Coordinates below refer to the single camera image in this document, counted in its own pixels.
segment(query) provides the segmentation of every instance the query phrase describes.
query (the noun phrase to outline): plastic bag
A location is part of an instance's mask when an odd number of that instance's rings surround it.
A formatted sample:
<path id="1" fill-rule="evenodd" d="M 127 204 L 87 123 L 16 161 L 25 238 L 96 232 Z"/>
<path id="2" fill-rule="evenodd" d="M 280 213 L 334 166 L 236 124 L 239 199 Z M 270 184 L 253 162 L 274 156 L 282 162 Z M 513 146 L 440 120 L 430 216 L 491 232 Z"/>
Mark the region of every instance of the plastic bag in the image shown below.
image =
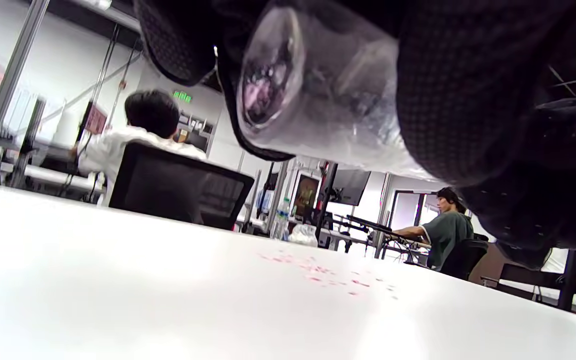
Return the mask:
<path id="1" fill-rule="evenodd" d="M 295 225 L 292 234 L 288 236 L 288 242 L 317 248 L 319 243 L 317 237 L 315 237 L 315 230 L 317 230 L 317 228 L 312 225 L 299 223 Z"/>
<path id="2" fill-rule="evenodd" d="M 433 180 L 409 154 L 397 117 L 399 44 L 334 1 L 270 2 L 237 89 L 255 146 Z"/>

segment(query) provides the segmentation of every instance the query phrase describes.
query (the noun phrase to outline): gray t-shirt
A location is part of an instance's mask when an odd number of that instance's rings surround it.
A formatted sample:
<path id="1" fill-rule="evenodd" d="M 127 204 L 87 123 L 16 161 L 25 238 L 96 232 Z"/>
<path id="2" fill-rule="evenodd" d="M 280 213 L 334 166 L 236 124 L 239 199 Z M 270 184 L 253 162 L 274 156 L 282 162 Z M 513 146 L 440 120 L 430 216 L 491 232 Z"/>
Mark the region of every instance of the gray t-shirt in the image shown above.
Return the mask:
<path id="1" fill-rule="evenodd" d="M 436 271 L 441 270 L 455 245 L 464 239 L 472 239 L 474 233 L 471 218 L 457 211 L 443 212 L 421 227 L 431 246 L 427 264 Z"/>

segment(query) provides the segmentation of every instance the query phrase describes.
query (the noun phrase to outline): black mesh chair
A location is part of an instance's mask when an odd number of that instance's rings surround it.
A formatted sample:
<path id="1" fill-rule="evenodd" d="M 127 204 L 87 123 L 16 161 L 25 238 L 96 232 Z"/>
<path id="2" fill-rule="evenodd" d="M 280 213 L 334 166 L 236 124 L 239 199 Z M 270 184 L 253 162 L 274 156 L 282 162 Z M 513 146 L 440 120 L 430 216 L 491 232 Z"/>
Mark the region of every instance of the black mesh chair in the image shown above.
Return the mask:
<path id="1" fill-rule="evenodd" d="M 439 272 L 452 276 L 453 278 L 468 281 L 471 272 L 473 272 L 477 263 L 480 262 L 487 252 L 487 241 L 482 239 L 461 240 L 455 245 L 452 251 L 450 251 Z"/>
<path id="2" fill-rule="evenodd" d="M 237 171 L 131 142 L 109 207 L 232 230 L 253 183 Z"/>

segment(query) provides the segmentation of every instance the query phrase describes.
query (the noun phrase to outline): black hair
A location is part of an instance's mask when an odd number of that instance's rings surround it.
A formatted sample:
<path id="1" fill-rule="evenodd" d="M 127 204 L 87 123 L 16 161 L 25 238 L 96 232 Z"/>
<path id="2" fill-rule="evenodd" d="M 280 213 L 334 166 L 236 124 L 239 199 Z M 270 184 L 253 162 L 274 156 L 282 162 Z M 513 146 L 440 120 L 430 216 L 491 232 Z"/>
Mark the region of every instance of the black hair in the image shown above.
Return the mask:
<path id="1" fill-rule="evenodd" d="M 137 91 L 124 103 L 128 125 L 167 139 L 176 131 L 179 109 L 171 96 L 158 90 Z"/>
<path id="2" fill-rule="evenodd" d="M 437 191 L 437 198 L 444 198 L 450 204 L 454 204 L 457 207 L 457 211 L 466 214 L 466 207 L 462 204 L 459 196 L 450 187 L 444 187 L 443 189 Z"/>

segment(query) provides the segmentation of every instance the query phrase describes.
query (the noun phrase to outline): ceiling light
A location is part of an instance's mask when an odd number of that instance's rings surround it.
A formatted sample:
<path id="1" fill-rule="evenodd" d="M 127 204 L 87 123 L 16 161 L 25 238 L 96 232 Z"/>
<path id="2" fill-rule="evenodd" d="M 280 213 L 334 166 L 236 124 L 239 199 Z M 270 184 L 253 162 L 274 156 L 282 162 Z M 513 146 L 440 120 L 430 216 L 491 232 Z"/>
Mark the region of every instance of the ceiling light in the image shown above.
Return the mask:
<path id="1" fill-rule="evenodd" d="M 113 0 L 84 0 L 84 2 L 87 2 L 90 5 L 98 7 L 102 10 L 108 10 L 110 8 L 110 4 L 113 3 Z"/>

